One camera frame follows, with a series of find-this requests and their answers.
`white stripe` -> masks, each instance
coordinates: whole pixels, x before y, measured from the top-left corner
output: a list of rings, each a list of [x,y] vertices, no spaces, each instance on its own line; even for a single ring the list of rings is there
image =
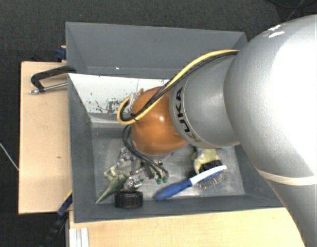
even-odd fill
[[[281,175],[274,175],[257,169],[259,174],[265,179],[291,186],[308,186],[317,184],[317,175],[304,178],[288,178]]]

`white cable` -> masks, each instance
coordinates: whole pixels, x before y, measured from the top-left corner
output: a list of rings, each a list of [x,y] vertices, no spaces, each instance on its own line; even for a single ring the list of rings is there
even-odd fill
[[[6,151],[5,147],[2,145],[2,143],[0,142],[0,147],[2,147],[3,151],[5,152],[6,156],[8,157],[8,159],[10,159],[11,163],[14,165],[14,167],[16,168],[16,170],[19,171],[19,167],[15,164],[15,162],[13,161],[12,157],[9,155],[8,151]]]

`yellow cable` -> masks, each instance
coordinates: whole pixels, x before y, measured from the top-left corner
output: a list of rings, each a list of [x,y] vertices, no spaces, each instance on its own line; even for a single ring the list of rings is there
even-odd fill
[[[213,52],[209,52],[207,54],[204,54],[200,57],[198,57],[197,59],[193,60],[192,62],[190,62],[189,64],[187,64],[167,85],[164,89],[166,89],[167,87],[169,87],[170,85],[172,85],[175,81],[177,81],[178,79],[180,79],[186,72],[188,72],[192,67],[194,67],[195,65],[199,64],[201,61],[204,61],[208,58],[212,58],[212,57],[216,57],[225,53],[229,53],[229,52],[237,52],[238,50],[234,50],[234,49],[224,49],[224,50],[218,50],[218,51],[213,51]],[[157,99],[154,103],[152,103],[150,106],[148,106],[148,108],[146,110],[144,110],[141,114],[139,114],[138,116],[136,116],[135,118],[132,118],[130,120],[127,121],[123,121],[121,119],[121,111],[124,107],[124,105],[130,100],[130,97],[127,97],[119,106],[118,111],[117,111],[117,121],[124,126],[133,124],[134,122],[140,120],[141,118],[143,118],[160,100],[161,100],[162,96]]]

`gray plastic tray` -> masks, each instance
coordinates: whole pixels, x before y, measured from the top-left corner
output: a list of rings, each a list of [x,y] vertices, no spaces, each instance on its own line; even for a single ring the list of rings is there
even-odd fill
[[[83,74],[170,78],[201,54],[216,49],[240,48],[245,43],[244,34],[239,32],[67,24],[68,64]],[[107,121],[100,111],[90,113],[76,86],[69,77],[75,222],[283,206],[240,146],[218,150],[228,167],[227,179],[207,190],[194,187],[158,202],[152,196],[163,185],[147,180],[140,188],[145,197],[140,208],[115,208],[112,196],[102,204],[95,204],[108,185],[103,171],[118,160],[122,126]],[[171,174],[168,184],[185,179],[191,170],[192,152],[193,147],[186,145],[164,161]]]

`yellow object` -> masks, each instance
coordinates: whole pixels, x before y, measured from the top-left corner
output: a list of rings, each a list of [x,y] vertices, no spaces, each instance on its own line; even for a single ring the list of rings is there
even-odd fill
[[[200,168],[202,165],[214,160],[220,160],[220,157],[217,155],[217,151],[215,149],[203,149],[203,151],[197,151],[194,154],[196,154],[196,158],[193,162],[193,165],[196,174],[200,173]]]
[[[172,85],[173,83],[175,83],[178,79],[180,79],[186,72],[188,72],[192,67],[194,67],[195,65],[199,64],[201,61],[204,61],[206,59],[212,58],[212,57],[216,57],[225,53],[229,53],[229,52],[237,52],[238,50],[234,50],[234,49],[224,49],[224,50],[218,50],[218,51],[213,51],[213,52],[209,52],[207,54],[204,54],[200,57],[198,57],[197,59],[193,60],[192,62],[190,62],[189,64],[187,64],[167,85],[163,90],[165,90],[167,87],[169,87],[170,85]],[[117,121],[124,126],[133,124],[134,122],[140,120],[141,118],[143,118],[161,99],[162,97],[160,97],[159,99],[157,99],[151,106],[149,106],[146,110],[144,110],[141,114],[139,114],[138,116],[136,116],[135,118],[132,118],[130,120],[127,121],[123,121],[121,119],[121,111],[123,109],[123,107],[126,105],[126,103],[130,100],[130,97],[127,97],[119,106],[118,111],[117,111]]]

